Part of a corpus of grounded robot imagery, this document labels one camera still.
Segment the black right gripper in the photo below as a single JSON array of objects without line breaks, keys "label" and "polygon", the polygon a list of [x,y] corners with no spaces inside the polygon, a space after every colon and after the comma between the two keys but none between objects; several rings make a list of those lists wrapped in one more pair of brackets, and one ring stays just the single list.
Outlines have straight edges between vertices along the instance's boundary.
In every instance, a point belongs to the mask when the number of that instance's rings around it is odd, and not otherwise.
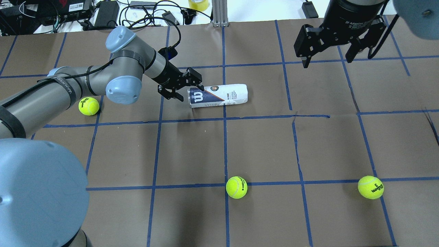
[{"label": "black right gripper", "polygon": [[384,0],[331,0],[319,27],[304,24],[299,30],[294,50],[303,68],[328,47],[350,44],[347,63],[364,49],[376,47],[386,28],[379,13],[384,4]]}]

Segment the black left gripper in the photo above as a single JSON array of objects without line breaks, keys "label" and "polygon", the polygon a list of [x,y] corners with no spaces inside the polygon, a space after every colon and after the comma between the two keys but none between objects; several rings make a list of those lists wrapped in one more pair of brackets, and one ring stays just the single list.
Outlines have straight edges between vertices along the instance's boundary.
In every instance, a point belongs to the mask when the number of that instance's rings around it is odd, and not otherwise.
[{"label": "black left gripper", "polygon": [[177,90],[185,86],[195,86],[199,90],[204,91],[202,84],[202,75],[192,67],[188,67],[185,72],[181,72],[169,61],[160,75],[157,77],[158,93],[167,100],[177,99],[184,102],[185,99]]}]

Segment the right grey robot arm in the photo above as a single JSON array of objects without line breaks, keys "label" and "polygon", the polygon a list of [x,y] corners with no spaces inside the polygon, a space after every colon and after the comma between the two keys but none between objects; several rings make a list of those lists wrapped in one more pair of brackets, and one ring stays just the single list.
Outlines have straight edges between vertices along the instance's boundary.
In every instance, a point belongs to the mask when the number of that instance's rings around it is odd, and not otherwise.
[{"label": "right grey robot arm", "polygon": [[394,0],[396,14],[389,25],[383,19],[386,0],[331,0],[319,27],[304,24],[294,43],[295,55],[308,68],[312,56],[328,47],[350,44],[348,63],[366,48],[375,57],[399,18],[419,38],[438,39],[437,0]]}]

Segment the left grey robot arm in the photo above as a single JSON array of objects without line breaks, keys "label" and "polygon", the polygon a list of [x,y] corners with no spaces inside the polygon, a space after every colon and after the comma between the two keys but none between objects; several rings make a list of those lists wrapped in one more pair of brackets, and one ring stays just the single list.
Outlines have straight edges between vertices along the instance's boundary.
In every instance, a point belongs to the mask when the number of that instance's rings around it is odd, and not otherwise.
[{"label": "left grey robot arm", "polygon": [[159,53],[166,27],[55,35],[59,63],[43,76],[1,79],[1,246],[67,247],[91,241],[87,166],[96,127],[133,122],[156,150],[160,95],[202,83]]}]

